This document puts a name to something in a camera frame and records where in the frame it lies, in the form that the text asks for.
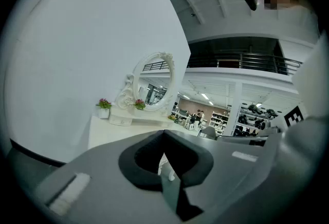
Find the chair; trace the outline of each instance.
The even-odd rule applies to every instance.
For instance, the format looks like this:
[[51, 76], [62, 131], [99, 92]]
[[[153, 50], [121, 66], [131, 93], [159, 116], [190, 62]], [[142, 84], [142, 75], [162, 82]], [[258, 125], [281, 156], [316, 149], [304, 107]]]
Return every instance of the chair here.
[[184, 116], [186, 116], [186, 113], [187, 113], [187, 110], [179, 110], [179, 114], [180, 115], [184, 115]]
[[207, 136], [208, 136], [208, 137], [207, 137], [208, 139], [215, 140], [215, 139], [217, 138], [216, 130], [215, 130], [214, 127], [211, 127], [211, 126], [208, 126], [208, 127], [206, 127], [205, 129], [201, 129], [201, 130], [199, 131], [198, 136], [199, 136], [201, 133], [207, 135]]

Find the white pillar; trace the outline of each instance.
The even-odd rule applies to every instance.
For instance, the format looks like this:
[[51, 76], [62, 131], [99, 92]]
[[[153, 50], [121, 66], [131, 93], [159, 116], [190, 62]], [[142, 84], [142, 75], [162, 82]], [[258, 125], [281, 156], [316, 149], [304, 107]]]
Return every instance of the white pillar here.
[[235, 91], [234, 91], [234, 96], [233, 96], [232, 108], [231, 108], [231, 112], [230, 112], [230, 118], [228, 119], [225, 131], [224, 131], [225, 136], [233, 135], [236, 120], [240, 113], [241, 94], [242, 94], [242, 83], [237, 82], [235, 84]]

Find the store shelf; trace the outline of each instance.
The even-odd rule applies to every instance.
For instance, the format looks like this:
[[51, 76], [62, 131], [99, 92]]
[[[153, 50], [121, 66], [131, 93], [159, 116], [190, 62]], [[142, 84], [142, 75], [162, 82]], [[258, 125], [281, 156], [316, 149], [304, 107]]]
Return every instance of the store shelf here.
[[242, 109], [240, 110], [240, 114], [243, 114], [243, 115], [246, 115], [246, 116], [249, 116], [249, 117], [252, 117], [252, 118], [259, 118], [259, 119], [264, 119], [264, 120], [266, 120], [266, 121], [271, 121], [271, 120], [273, 120], [273, 119], [268, 119], [268, 118], [266, 118], [266, 117], [264, 117], [264, 116], [261, 116], [261, 115], [252, 115], [252, 114], [249, 114], [249, 113], [246, 113], [246, 112], [244, 112]]
[[249, 125], [249, 124], [244, 124], [244, 123], [236, 123], [237, 125], [241, 125], [241, 126], [244, 126], [244, 127], [247, 127], [247, 128], [249, 128], [249, 129], [255, 129], [255, 130], [260, 130], [260, 129], [258, 129], [257, 127], [254, 127], [254, 126], [252, 126], [252, 125]]
[[226, 115], [221, 115], [221, 114], [217, 114], [217, 113], [212, 113], [213, 115], [220, 115], [220, 116], [224, 116], [224, 117], [227, 117], [227, 118], [230, 118], [229, 116], [226, 116]]
[[220, 124], [220, 123], [216, 123], [216, 122], [214, 122], [214, 121], [210, 121], [210, 123], [215, 123], [215, 124], [218, 124], [218, 125], [220, 125], [220, 126], [226, 127], [226, 125], [224, 125], [224, 124]]
[[217, 118], [217, 117], [211, 117], [212, 119], [217, 119], [217, 120], [221, 120], [222, 122], [226, 122], [227, 123], [227, 121], [225, 121], [225, 120], [222, 120], [222, 119], [220, 119], [220, 118]]
[[222, 130], [220, 130], [220, 129], [217, 129], [217, 128], [216, 128], [216, 127], [214, 127], [214, 126], [211, 126], [211, 125], [210, 125], [210, 127], [213, 127], [213, 128], [215, 128], [215, 130], [216, 130], [216, 131], [219, 131], [219, 132], [221, 132], [221, 133], [223, 132]]

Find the balcony railing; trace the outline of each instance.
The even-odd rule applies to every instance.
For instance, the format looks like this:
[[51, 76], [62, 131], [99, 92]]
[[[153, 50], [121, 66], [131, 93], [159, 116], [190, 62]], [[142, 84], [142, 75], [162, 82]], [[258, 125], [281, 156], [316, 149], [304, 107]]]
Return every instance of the balcony railing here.
[[168, 64], [165, 61], [146, 64], [144, 66], [143, 71], [145, 71], [145, 70], [162, 70], [162, 69], [169, 69]]
[[292, 75], [302, 62], [272, 55], [254, 53], [220, 53], [190, 57], [187, 67], [221, 67], [253, 69]]

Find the white label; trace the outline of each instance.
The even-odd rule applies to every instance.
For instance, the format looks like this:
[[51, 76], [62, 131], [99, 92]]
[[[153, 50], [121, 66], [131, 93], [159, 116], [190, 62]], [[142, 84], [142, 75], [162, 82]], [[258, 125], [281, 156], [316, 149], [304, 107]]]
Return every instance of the white label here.
[[238, 151], [234, 151], [232, 153], [232, 156], [241, 158], [243, 160], [248, 160], [250, 162], [256, 162], [257, 161], [257, 158], [258, 158], [257, 156], [252, 156], [252, 155], [249, 155], [249, 154], [244, 154], [244, 153], [241, 153], [241, 152], [238, 152]]

